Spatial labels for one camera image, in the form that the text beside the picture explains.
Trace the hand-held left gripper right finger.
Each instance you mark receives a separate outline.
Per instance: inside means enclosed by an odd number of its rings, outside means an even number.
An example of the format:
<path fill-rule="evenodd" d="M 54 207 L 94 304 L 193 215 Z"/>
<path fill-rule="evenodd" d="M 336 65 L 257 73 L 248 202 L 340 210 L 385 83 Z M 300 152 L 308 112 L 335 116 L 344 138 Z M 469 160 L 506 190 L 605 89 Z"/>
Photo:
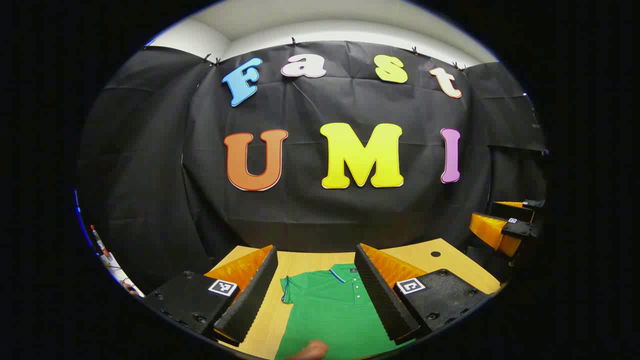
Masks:
<path fill-rule="evenodd" d="M 354 264 L 396 344 L 427 337 L 491 299 L 498 281 L 449 243 L 379 250 L 358 244 Z"/>

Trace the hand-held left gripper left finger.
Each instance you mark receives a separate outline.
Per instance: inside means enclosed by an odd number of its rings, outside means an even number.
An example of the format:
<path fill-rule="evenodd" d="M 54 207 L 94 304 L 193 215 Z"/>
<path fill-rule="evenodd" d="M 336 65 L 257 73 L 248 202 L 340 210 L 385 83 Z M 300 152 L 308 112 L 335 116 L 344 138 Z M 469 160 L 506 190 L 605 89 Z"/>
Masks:
<path fill-rule="evenodd" d="M 205 275 L 185 270 L 144 304 L 186 329 L 232 346 L 245 341 L 278 267 L 277 249 L 256 249 Z"/>

